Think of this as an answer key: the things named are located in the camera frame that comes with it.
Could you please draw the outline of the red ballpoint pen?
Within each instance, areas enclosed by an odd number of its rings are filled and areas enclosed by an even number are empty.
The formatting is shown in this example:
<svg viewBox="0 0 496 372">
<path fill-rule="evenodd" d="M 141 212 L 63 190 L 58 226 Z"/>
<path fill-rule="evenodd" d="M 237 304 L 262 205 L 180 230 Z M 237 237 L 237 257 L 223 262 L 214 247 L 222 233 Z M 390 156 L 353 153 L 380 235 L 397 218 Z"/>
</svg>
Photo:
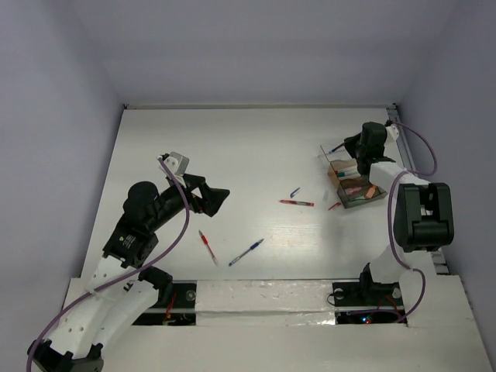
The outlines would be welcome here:
<svg viewBox="0 0 496 372">
<path fill-rule="evenodd" d="M 206 236 L 204 235 L 204 233 L 200 229 L 198 230 L 198 234 L 199 234 L 199 236 L 200 236 L 203 244 L 205 245 L 206 249 L 208 250 L 208 253 L 209 253 L 210 257 L 212 258 L 212 261 L 213 261 L 214 265 L 218 266 L 219 265 L 219 262 L 218 262 L 218 260 L 217 260 L 217 258 L 215 256 L 212 248 L 210 247 L 209 242 L 208 242 Z"/>
</svg>

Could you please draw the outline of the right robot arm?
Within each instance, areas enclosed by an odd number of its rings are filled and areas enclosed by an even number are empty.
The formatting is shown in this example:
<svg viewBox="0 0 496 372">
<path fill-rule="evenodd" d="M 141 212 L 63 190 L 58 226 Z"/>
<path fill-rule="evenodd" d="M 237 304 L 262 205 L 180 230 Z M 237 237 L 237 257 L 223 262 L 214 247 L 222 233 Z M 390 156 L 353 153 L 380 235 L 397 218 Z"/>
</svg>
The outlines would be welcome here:
<svg viewBox="0 0 496 372">
<path fill-rule="evenodd" d="M 358 298 L 373 304 L 384 296 L 385 285 L 399 281 L 407 271 L 419 272 L 407 255 L 432 252 L 454 238 L 450 187 L 420 178 L 420 172 L 401 167 L 384 154 L 391 123 L 366 122 L 361 133 L 344 140 L 360 175 L 387 192 L 387 235 L 383 253 L 360 273 Z"/>
</svg>

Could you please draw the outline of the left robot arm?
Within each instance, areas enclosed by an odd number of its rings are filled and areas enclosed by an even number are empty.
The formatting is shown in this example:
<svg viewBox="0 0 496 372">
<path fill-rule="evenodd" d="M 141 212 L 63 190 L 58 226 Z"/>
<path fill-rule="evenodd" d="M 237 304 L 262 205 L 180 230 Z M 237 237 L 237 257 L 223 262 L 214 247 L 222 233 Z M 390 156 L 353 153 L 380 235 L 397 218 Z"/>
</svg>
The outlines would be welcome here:
<svg viewBox="0 0 496 372">
<path fill-rule="evenodd" d="M 152 305 L 167 304 L 172 276 L 149 256 L 157 230 L 180 212 L 214 216 L 230 191 L 211 188 L 202 176 L 169 179 L 158 191 L 140 181 L 128 191 L 123 214 L 102 250 L 102 258 L 84 288 L 46 326 L 27 350 L 26 369 L 100 371 L 117 339 Z"/>
</svg>

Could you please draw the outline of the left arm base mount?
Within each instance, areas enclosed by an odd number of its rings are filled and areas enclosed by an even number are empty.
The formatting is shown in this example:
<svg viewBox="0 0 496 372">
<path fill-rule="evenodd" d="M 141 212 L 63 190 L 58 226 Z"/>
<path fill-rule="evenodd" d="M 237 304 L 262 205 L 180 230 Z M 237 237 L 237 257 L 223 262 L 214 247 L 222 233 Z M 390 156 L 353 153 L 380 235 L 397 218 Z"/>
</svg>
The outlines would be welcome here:
<svg viewBox="0 0 496 372">
<path fill-rule="evenodd" d="M 134 326 L 195 326 L 196 281 L 178 281 L 133 323 Z"/>
</svg>

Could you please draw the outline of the blue gel pen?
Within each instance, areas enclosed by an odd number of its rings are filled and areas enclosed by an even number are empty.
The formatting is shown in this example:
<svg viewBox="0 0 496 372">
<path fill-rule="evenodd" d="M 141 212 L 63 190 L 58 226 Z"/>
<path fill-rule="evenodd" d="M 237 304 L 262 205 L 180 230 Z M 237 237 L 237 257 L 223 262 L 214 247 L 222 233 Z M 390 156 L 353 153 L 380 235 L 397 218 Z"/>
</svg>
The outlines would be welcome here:
<svg viewBox="0 0 496 372">
<path fill-rule="evenodd" d="M 333 154 L 333 153 L 335 153 L 335 152 L 336 152 L 336 151 L 338 151 L 339 149 L 343 148 L 343 147 L 344 147 L 344 145 L 345 145 L 345 143 L 344 143 L 344 142 L 343 142 L 343 143 L 341 143 L 341 144 L 339 144 L 338 146 L 336 146 L 336 147 L 332 148 L 332 149 L 328 152 L 328 154 Z"/>
</svg>

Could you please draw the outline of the blue ballpoint pen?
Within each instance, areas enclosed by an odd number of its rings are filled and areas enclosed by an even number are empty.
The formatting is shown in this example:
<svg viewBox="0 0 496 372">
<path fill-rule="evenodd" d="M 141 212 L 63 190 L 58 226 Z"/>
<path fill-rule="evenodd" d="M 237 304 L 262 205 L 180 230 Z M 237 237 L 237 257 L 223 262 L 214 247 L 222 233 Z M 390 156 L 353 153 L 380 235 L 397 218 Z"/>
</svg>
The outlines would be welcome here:
<svg viewBox="0 0 496 372">
<path fill-rule="evenodd" d="M 258 246 L 260 246 L 262 243 L 263 243 L 264 239 L 260 239 L 258 241 L 256 241 L 254 244 L 252 244 L 247 250 L 245 250 L 244 252 L 242 252 L 240 255 L 238 255 L 237 257 L 235 257 L 234 259 L 232 259 L 229 263 L 228 263 L 228 267 L 231 267 L 233 266 L 234 264 L 236 264 L 239 260 L 241 260 L 244 256 L 246 256 L 249 252 L 255 250 Z"/>
</svg>

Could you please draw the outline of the red capped white marker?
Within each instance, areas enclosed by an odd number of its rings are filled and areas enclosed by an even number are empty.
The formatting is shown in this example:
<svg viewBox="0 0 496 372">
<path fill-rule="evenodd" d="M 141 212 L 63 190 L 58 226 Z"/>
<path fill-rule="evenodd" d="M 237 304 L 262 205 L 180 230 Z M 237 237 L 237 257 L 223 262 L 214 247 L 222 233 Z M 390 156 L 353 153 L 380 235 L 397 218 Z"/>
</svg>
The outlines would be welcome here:
<svg viewBox="0 0 496 372">
<path fill-rule="evenodd" d="M 348 168 L 344 168 L 344 169 L 341 169 L 341 170 L 335 170 L 335 173 L 336 174 L 341 174 L 341 173 L 344 173 L 344 174 L 357 173 L 357 168 L 356 167 L 348 167 Z"/>
</svg>

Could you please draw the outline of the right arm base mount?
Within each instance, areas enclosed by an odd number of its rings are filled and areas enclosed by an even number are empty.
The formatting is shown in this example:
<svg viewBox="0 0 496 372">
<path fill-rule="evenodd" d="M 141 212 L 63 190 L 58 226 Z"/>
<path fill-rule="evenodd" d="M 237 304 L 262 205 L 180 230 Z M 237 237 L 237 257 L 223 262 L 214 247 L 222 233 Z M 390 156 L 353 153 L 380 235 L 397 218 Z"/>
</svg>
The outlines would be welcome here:
<svg viewBox="0 0 496 372">
<path fill-rule="evenodd" d="M 338 324 L 407 322 L 399 282 L 383 284 L 374 281 L 369 263 L 357 281 L 333 282 L 326 302 L 336 310 Z"/>
</svg>

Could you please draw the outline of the green capped white marker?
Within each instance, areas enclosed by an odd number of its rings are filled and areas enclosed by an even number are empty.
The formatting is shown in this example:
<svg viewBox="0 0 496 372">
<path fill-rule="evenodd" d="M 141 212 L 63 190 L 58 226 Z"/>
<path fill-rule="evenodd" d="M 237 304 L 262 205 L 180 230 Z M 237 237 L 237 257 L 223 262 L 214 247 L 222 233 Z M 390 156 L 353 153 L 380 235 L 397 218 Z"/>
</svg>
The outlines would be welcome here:
<svg viewBox="0 0 496 372">
<path fill-rule="evenodd" d="M 336 176 L 338 178 L 341 177 L 352 177 L 352 176 L 360 176 L 360 174 L 357 171 L 345 171 L 345 172 L 337 172 Z"/>
</svg>

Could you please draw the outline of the red gel pen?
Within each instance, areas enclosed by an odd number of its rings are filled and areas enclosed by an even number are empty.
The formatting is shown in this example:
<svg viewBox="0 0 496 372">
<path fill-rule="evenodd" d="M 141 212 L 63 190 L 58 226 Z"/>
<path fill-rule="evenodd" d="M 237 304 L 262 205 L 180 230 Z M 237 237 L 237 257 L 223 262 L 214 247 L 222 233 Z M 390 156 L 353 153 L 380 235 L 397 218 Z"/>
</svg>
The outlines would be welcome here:
<svg viewBox="0 0 496 372">
<path fill-rule="evenodd" d="M 305 206 L 305 207 L 314 207 L 315 203 L 314 202 L 309 202 L 309 201 L 295 201 L 295 200 L 290 200 L 290 199 L 281 199 L 279 200 L 281 204 L 285 205 L 298 205 L 298 206 Z"/>
</svg>

